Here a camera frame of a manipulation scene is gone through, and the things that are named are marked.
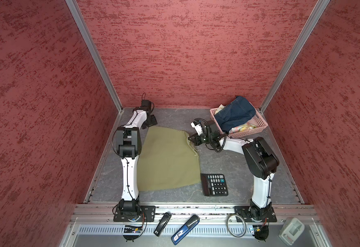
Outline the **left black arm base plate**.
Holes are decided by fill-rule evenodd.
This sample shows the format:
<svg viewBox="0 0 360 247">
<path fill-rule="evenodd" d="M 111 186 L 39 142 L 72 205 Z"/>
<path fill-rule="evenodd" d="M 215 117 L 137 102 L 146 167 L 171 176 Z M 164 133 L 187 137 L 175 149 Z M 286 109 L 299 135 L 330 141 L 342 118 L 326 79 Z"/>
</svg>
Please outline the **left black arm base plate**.
<svg viewBox="0 0 360 247">
<path fill-rule="evenodd" d="M 141 215 L 138 218 L 136 218 L 136 217 L 128 218 L 127 216 L 125 216 L 121 213 L 119 206 L 118 206 L 117 208 L 115 208 L 113 221 L 114 222 L 142 222 L 143 219 L 144 219 L 144 221 L 147 221 L 147 222 L 154 221 L 156 206 L 142 205 L 141 210 L 142 210 Z"/>
</svg>

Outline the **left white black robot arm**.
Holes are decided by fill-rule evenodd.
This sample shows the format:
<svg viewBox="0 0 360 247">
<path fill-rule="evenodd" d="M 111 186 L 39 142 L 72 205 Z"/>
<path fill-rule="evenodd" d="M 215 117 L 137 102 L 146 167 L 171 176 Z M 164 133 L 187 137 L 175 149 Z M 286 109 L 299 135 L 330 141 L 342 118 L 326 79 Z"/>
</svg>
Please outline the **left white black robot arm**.
<svg viewBox="0 0 360 247">
<path fill-rule="evenodd" d="M 141 130 L 157 124 L 152 115 L 154 107 L 147 104 L 133 110 L 131 119 L 119 126 L 112 137 L 114 153 L 120 157 L 123 169 L 122 195 L 116 212 L 130 222 L 146 220 L 140 205 L 137 187 L 137 164 L 142 153 Z"/>
</svg>

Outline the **olive green skirt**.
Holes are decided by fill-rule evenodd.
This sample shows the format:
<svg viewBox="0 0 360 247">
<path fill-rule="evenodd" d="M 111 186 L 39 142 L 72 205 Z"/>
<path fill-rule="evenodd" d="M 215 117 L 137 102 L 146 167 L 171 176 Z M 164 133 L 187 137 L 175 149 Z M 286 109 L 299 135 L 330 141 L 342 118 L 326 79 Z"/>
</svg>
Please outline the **olive green skirt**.
<svg viewBox="0 0 360 247">
<path fill-rule="evenodd" d="M 182 130 L 149 128 L 137 164 L 139 191 L 174 189 L 201 181 L 199 153 L 188 138 Z"/>
</svg>

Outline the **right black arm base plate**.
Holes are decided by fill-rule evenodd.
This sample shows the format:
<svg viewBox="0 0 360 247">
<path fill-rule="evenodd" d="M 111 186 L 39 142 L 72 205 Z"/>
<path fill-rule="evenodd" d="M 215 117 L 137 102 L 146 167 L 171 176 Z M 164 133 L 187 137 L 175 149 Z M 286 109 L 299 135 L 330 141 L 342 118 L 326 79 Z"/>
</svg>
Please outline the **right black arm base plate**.
<svg viewBox="0 0 360 247">
<path fill-rule="evenodd" d="M 241 216 L 245 222 L 276 223 L 277 218 L 272 207 L 260 209 L 256 206 L 236 206 L 235 214 Z"/>
</svg>

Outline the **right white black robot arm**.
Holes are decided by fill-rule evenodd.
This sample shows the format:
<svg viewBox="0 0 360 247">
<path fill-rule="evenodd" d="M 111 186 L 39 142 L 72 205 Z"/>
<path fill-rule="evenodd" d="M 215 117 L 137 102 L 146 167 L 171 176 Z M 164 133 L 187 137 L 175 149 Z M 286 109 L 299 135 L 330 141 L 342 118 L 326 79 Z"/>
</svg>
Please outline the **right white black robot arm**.
<svg viewBox="0 0 360 247">
<path fill-rule="evenodd" d="M 196 118 L 191 123 L 195 134 L 188 137 L 194 145 L 205 144 L 209 150 L 220 153 L 223 150 L 243 154 L 249 171 L 253 175 L 254 189 L 247 213 L 243 217 L 260 222 L 273 215 L 271 200 L 272 182 L 279 166 L 279 159 L 264 138 L 231 139 L 222 134 L 214 121 Z"/>
</svg>

